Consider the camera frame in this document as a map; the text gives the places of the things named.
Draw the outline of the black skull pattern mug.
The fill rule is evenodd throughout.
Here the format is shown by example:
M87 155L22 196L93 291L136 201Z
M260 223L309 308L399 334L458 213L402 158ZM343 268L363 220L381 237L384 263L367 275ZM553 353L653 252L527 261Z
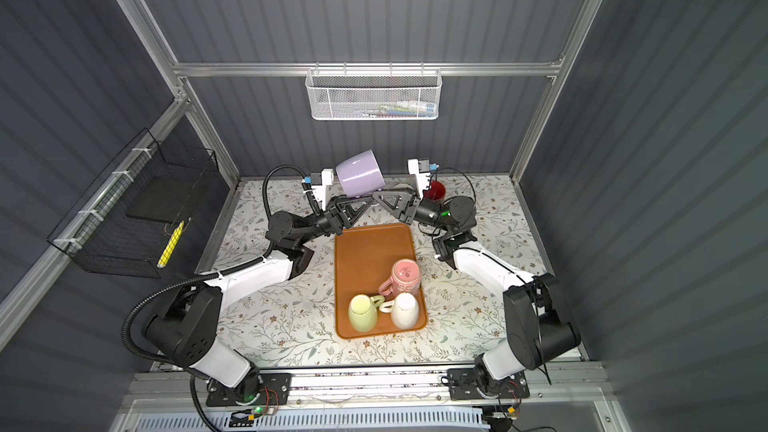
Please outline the black skull pattern mug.
M446 198L446 188L438 180L431 180L423 190L423 198L437 203L442 203Z

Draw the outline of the purple mug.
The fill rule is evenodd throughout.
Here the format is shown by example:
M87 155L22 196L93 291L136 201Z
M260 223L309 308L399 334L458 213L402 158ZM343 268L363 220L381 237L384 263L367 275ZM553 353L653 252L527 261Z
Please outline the purple mug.
M360 197L383 189L386 185L372 150L361 152L335 168L342 190L349 197Z

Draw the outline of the orange plastic tray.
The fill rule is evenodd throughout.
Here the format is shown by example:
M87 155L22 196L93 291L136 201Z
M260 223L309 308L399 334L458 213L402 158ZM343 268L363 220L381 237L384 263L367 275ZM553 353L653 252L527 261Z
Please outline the orange plastic tray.
M357 339L420 330L426 326L427 312L422 285L418 292L413 294L419 303L420 313L412 329L398 329L392 323L390 315L379 310L378 322L372 331L359 333L350 325L350 300L358 294L380 295L379 286L390 275L393 264L401 259L416 262L411 230L403 224L353 228L335 239L336 332L341 338Z

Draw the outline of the light green mug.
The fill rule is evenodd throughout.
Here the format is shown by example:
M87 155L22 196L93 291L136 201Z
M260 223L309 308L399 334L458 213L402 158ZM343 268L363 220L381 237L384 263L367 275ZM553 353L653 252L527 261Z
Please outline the light green mug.
M379 307L385 302L383 295L355 295L348 306L351 327L359 333L372 331L378 322Z

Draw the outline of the light blue mug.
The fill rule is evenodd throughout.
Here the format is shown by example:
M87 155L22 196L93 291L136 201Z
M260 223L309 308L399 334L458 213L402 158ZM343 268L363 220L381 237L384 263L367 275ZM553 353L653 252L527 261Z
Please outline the light blue mug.
M399 183L392 187L392 190L403 190L407 192L415 192L415 189L406 183Z

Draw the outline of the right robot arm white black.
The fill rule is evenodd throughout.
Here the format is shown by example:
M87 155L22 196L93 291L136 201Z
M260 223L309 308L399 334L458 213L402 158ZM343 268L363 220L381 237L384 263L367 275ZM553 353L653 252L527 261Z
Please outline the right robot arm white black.
M546 364L581 343L562 284L550 274L533 275L491 253L473 235L477 225L473 198L457 196L444 203L405 189L372 194L394 218L435 229L437 259L469 275L501 300L505 338L475 359L477 387L487 393L507 378Z

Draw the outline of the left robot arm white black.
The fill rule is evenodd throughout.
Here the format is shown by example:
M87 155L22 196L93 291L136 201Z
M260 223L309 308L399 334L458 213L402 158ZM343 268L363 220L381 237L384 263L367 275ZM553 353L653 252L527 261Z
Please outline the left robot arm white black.
M256 366L218 338L222 313L260 290L301 275L313 251L306 244L340 235L374 203L372 196L334 197L325 210L299 216L284 210L269 217L268 250L242 266L199 276L164 299L142 326L142 336L176 366L235 389L249 381Z

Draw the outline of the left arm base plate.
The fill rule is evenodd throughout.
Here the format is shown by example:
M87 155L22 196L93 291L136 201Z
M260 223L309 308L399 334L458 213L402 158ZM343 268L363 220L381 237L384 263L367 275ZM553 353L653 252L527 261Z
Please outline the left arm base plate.
M207 386L205 405L228 406L284 406L288 402L293 376L289 373L250 374L235 388L225 387L218 381Z

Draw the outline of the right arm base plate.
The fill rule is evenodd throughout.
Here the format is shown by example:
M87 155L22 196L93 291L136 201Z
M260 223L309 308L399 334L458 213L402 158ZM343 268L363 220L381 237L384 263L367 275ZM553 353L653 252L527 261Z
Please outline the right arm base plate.
M530 397L525 373L520 371L501 380L489 379L481 383L474 368L449 368L440 377L440 383L449 390L454 401L503 399L520 401Z

